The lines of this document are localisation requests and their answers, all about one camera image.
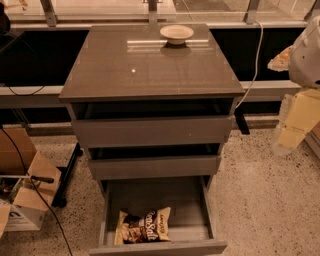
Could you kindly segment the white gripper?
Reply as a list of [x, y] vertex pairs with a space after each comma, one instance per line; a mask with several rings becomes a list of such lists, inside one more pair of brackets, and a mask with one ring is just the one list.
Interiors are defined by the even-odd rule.
[[277, 155], [291, 153], [320, 122], [320, 90], [306, 89], [282, 100], [271, 147]]

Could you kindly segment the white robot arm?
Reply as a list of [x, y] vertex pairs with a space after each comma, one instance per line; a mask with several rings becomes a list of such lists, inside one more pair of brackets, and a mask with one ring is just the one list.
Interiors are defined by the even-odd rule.
[[301, 90], [282, 100], [272, 141], [276, 154], [295, 150], [320, 121], [320, 16], [316, 16], [298, 36], [269, 63], [273, 71], [287, 71]]

